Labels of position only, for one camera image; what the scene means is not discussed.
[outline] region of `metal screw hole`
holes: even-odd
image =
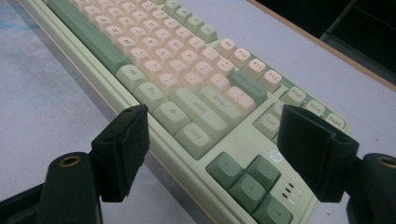
[[[379,157],[378,158],[379,163],[388,166],[390,168],[396,168],[396,160],[393,160],[391,158],[387,157]]]
[[[67,158],[64,158],[63,160],[61,160],[59,162],[59,165],[62,166],[62,167],[69,167],[69,166],[76,165],[80,161],[81,161],[81,157],[72,156],[72,157],[67,157]]]

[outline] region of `keyboard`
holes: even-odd
[[[115,111],[148,106],[150,152],[214,222],[307,222],[317,199],[277,150],[282,106],[350,133],[345,119],[182,0],[20,2]]]

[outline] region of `white desk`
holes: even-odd
[[[369,152],[396,156],[396,93],[244,0],[179,0],[346,118]],[[48,164],[91,140],[112,111],[13,1],[0,1],[0,201],[44,181]],[[319,203],[310,223],[347,223],[341,204]],[[148,158],[127,202],[102,203],[106,223],[207,222]]]

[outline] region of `spacebar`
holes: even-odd
[[[47,6],[111,74],[115,75],[122,66],[130,63],[69,1],[48,0]]]

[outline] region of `green keycap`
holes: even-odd
[[[273,139],[278,133],[279,124],[280,120],[268,112],[263,114],[253,123],[254,127],[269,139]]]
[[[184,25],[184,23],[192,16],[191,11],[186,7],[179,8],[173,18]]]
[[[267,89],[244,71],[238,70],[234,72],[229,76],[229,80],[232,86],[239,87],[239,89],[249,95],[256,105],[260,105],[268,98]]]
[[[204,20],[198,16],[191,16],[186,21],[184,26],[189,29],[193,34],[196,34],[198,30],[204,25]]]
[[[183,108],[189,118],[198,124],[214,142],[218,142],[229,131],[227,123],[189,89],[176,90],[170,99]]]
[[[150,0],[155,5],[165,4],[166,0]]]
[[[141,84],[149,81],[149,79],[132,64],[124,65],[117,71],[116,78],[130,93],[134,92]]]
[[[175,134],[175,139],[198,161],[213,147],[210,137],[195,123],[189,123]]]
[[[186,113],[184,113],[180,107],[175,103],[168,101],[160,105],[152,113],[154,118],[158,120],[161,125],[170,134],[174,135],[179,129],[190,123]]]
[[[252,214],[259,224],[289,224],[291,212],[271,195],[265,196]]]
[[[246,173],[255,178],[266,191],[269,191],[280,176],[280,172],[276,167],[261,156],[256,157],[248,166]]]
[[[148,106],[148,111],[152,113],[155,108],[167,101],[165,94],[152,82],[146,82],[134,90],[134,97]]]
[[[47,6],[111,74],[116,75],[121,67],[130,63],[69,1],[48,0]]]
[[[218,39],[218,32],[216,28],[212,25],[205,24],[203,25],[196,34],[202,40],[206,42],[206,44],[211,43]]]
[[[243,173],[242,167],[225,152],[213,160],[206,170],[224,189],[228,189]]]
[[[163,5],[163,11],[168,13],[169,16],[173,17],[175,12],[181,8],[181,4],[176,0],[168,0],[165,5]]]
[[[251,213],[262,200],[265,189],[251,175],[242,174],[229,189],[229,193],[248,213]]]
[[[235,126],[242,119],[242,112],[215,89],[205,86],[198,91],[197,95],[230,126]]]

